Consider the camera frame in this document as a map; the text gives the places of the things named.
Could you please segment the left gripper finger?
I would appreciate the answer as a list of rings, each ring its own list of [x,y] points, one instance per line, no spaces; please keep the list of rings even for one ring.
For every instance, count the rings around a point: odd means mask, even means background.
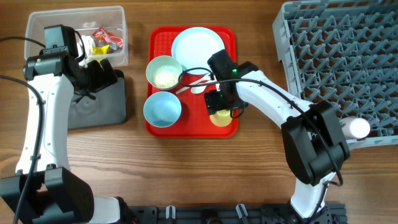
[[[86,71],[90,76],[89,90],[102,90],[107,87],[108,82],[102,61],[90,61],[87,64]]]
[[[113,85],[118,81],[118,76],[116,75],[113,67],[111,66],[108,59],[102,59],[100,62],[103,72],[100,75],[101,83],[103,86]]]

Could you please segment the yellow plastic cup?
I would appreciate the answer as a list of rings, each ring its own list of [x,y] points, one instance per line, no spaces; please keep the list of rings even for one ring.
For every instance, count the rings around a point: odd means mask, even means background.
[[[230,110],[219,110],[215,114],[210,115],[211,122],[217,127],[228,126],[232,122]]]

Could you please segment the yellow snack wrapper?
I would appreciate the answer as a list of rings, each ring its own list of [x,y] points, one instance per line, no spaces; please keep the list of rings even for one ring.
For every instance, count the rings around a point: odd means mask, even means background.
[[[92,55],[106,55],[108,53],[109,45],[104,45],[102,47],[94,47],[91,46],[91,54]]]

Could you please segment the white tissue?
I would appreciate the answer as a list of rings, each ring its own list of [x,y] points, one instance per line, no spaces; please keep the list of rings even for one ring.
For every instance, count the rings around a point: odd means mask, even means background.
[[[88,62],[91,60],[90,57],[92,56],[90,48],[91,48],[91,46],[95,46],[95,42],[94,42],[94,39],[91,36],[83,35],[82,39],[83,39],[84,45],[85,45],[86,57],[85,57],[84,60],[82,60],[79,63],[79,65],[81,67],[85,67],[86,68],[88,66]],[[81,49],[79,48],[78,43],[76,44],[77,45],[77,49],[78,49],[78,54],[81,55]]]

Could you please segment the red snack wrapper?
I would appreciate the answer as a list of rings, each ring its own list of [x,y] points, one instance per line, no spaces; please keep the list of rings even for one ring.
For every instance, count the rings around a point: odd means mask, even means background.
[[[93,37],[101,42],[112,45],[114,50],[123,48],[123,39],[107,31],[104,26],[95,30]]]

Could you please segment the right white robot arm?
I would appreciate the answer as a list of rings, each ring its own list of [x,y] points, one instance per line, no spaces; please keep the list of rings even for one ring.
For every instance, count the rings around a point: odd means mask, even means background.
[[[312,103],[291,95],[270,81],[251,62],[233,62],[225,50],[207,61],[211,78],[220,85],[218,105],[244,109],[253,105],[271,119],[282,132],[285,158],[296,177],[290,207],[297,220],[310,223],[320,216],[330,185],[342,186],[340,169],[349,158],[340,121],[331,104]]]

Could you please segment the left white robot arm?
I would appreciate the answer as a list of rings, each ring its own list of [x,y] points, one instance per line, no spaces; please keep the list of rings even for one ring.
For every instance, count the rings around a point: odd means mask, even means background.
[[[71,27],[48,26],[44,37],[40,53],[24,66],[24,147],[16,173],[1,179],[1,198],[14,223],[129,223],[133,216],[124,200],[94,196],[71,172],[67,154],[69,129],[125,121],[124,74],[106,59],[81,66],[85,51]]]

